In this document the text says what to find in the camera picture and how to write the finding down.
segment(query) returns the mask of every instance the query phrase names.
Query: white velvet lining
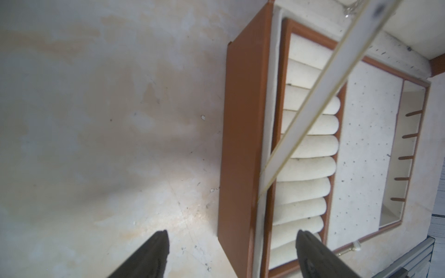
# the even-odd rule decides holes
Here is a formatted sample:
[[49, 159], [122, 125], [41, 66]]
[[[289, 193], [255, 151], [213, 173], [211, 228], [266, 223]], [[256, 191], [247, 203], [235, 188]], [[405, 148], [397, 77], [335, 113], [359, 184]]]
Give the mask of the white velvet lining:
[[331, 183], [327, 177], [308, 181], [277, 182], [275, 189], [275, 205], [284, 205], [324, 197], [331, 191]]

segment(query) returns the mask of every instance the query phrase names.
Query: white ring roll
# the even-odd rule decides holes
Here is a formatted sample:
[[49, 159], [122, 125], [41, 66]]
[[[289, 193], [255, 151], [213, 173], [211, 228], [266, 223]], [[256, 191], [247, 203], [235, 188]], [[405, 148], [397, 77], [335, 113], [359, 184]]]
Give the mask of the white ring roll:
[[[284, 90], [283, 108], [298, 111], [309, 94], [309, 89], [286, 85]], [[323, 114], [335, 115], [340, 110], [340, 99], [333, 97], [323, 110]]]
[[324, 198], [279, 205], [274, 208], [273, 225], [322, 215], [326, 212]]
[[300, 219], [272, 227], [271, 249], [295, 240], [299, 230], [318, 233], [324, 223], [320, 216]]
[[327, 196], [331, 183], [327, 177], [309, 181], [277, 182], [275, 188], [275, 206]]
[[[320, 235], [315, 233], [314, 236], [321, 241]], [[285, 264], [287, 262], [297, 259], [297, 249], [295, 247], [295, 240], [278, 248], [271, 249], [271, 256], [269, 259], [269, 269]]]
[[323, 69], [331, 55], [332, 50], [329, 48], [296, 34], [291, 35], [289, 59], [308, 64], [314, 68]]
[[[285, 133], [295, 117], [296, 111], [283, 110], [283, 118], [281, 120], [281, 133]], [[311, 127], [308, 135], [332, 135], [338, 130], [339, 122], [337, 117], [333, 115], [320, 115]]]
[[286, 84], [310, 89], [314, 85], [320, 73], [321, 70], [318, 68], [288, 59]]
[[305, 136], [291, 158], [329, 157], [338, 151], [338, 140], [333, 135]]
[[291, 158], [281, 169], [277, 181], [307, 181], [329, 177], [335, 170], [336, 163], [332, 157]]

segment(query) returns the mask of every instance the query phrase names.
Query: brown trim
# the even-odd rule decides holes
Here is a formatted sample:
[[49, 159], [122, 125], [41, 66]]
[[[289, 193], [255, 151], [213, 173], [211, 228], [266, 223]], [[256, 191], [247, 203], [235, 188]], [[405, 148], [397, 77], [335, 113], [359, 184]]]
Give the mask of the brown trim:
[[252, 277], [273, 4], [227, 47], [218, 240], [238, 277]]
[[413, 159], [413, 158], [414, 158], [414, 155], [410, 155], [407, 157], [399, 157], [399, 160], [407, 160], [407, 159]]
[[[280, 54], [278, 61], [278, 76], [280, 77], [278, 82], [278, 89], [276, 94], [275, 102], [275, 118], [274, 127], [272, 134], [272, 148], [273, 151], [278, 141], [281, 137], [281, 122], [283, 118], [283, 106], [284, 106], [284, 90], [286, 88], [286, 74], [287, 74], [287, 61], [289, 55], [289, 45], [290, 40], [286, 36], [289, 25], [287, 21], [283, 22], [283, 28], [281, 29], [281, 43], [280, 43]], [[275, 189], [276, 181], [267, 191], [266, 197], [266, 212], [264, 216], [264, 242], [263, 242], [263, 257], [261, 259], [261, 271], [260, 278], [267, 278], [269, 276], [269, 259], [271, 252], [271, 241], [272, 241], [272, 226], [274, 218], [274, 207], [275, 207]]]
[[431, 77], [445, 73], [445, 53], [429, 60], [431, 66]]
[[406, 135], [402, 136], [402, 138], [407, 139], [407, 138], [412, 138], [412, 137], [417, 137], [417, 136], [419, 136], [419, 133], [406, 134]]
[[391, 201], [397, 201], [397, 202], [405, 202], [406, 199], [405, 198], [397, 198], [397, 197], [392, 197]]
[[418, 110], [418, 111], [407, 113], [405, 116], [409, 117], [409, 116], [414, 116], [414, 115], [422, 114], [422, 113], [423, 113], [423, 110]]

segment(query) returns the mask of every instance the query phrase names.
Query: open jewelry box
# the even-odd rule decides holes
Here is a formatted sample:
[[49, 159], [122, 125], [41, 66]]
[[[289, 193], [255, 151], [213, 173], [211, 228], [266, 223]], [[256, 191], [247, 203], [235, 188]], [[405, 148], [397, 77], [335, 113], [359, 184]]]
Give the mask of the open jewelry box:
[[218, 238], [238, 277], [299, 269], [401, 224], [429, 83], [365, 56], [259, 199], [259, 176], [337, 42], [267, 3], [227, 47]]

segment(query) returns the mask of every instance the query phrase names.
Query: stained white surface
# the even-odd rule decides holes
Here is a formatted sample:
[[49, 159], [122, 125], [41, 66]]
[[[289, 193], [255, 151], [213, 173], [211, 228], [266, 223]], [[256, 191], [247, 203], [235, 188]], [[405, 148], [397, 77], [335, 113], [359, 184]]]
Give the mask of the stained white surface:
[[[350, 5], [356, 0], [339, 0]], [[445, 53], [445, 3], [404, 0], [383, 29], [428, 59]]]
[[105, 278], [163, 229], [165, 278], [236, 277], [216, 236], [226, 53], [265, 3], [1, 2], [1, 278]]
[[[287, 9], [284, 16], [294, 19], [329, 38], [339, 41], [351, 23], [352, 17], [345, 18], [341, 3], [331, 0], [276, 0], [275, 5]], [[399, 39], [381, 31], [366, 55], [411, 75], [428, 78], [431, 68], [428, 59]]]
[[360, 62], [348, 78], [327, 246], [378, 230], [402, 79]]

